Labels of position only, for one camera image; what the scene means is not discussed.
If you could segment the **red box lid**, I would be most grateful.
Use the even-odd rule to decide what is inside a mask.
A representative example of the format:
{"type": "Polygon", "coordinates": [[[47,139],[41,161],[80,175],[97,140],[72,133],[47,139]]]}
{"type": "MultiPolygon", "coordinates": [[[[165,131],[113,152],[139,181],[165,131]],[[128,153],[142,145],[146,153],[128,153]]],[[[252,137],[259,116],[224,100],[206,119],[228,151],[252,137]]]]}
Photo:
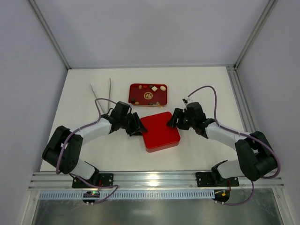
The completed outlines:
{"type": "Polygon", "coordinates": [[[162,112],[141,118],[142,124],[147,129],[142,136],[148,153],[175,147],[179,144],[180,134],[177,128],[167,126],[171,117],[170,112],[162,112]]]}

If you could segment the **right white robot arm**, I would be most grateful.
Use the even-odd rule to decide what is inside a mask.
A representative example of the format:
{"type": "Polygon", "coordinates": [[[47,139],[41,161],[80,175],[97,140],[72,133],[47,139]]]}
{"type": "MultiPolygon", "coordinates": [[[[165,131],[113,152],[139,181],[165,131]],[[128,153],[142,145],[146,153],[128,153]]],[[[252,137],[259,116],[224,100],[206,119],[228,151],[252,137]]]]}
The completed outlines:
{"type": "Polygon", "coordinates": [[[211,176],[218,185],[234,177],[246,177],[250,181],[266,179],[269,172],[279,168],[272,148],[262,132],[245,134],[224,127],[216,119],[207,118],[198,102],[187,104],[185,109],[175,108],[167,126],[180,130],[192,128],[198,135],[218,141],[236,151],[236,160],[225,160],[212,167],[211,176]]]}

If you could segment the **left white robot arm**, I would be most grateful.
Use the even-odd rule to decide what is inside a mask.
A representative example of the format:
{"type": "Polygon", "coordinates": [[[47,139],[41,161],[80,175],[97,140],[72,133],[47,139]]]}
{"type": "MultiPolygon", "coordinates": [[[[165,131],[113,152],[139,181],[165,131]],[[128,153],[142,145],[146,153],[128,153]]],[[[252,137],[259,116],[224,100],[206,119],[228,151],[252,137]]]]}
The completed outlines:
{"type": "Polygon", "coordinates": [[[124,129],[129,136],[147,133],[137,113],[129,104],[117,102],[108,113],[76,129],[59,126],[46,145],[42,159],[55,167],[56,173],[73,177],[73,188],[104,188],[102,175],[93,165],[80,159],[82,146],[94,139],[124,129]]]}

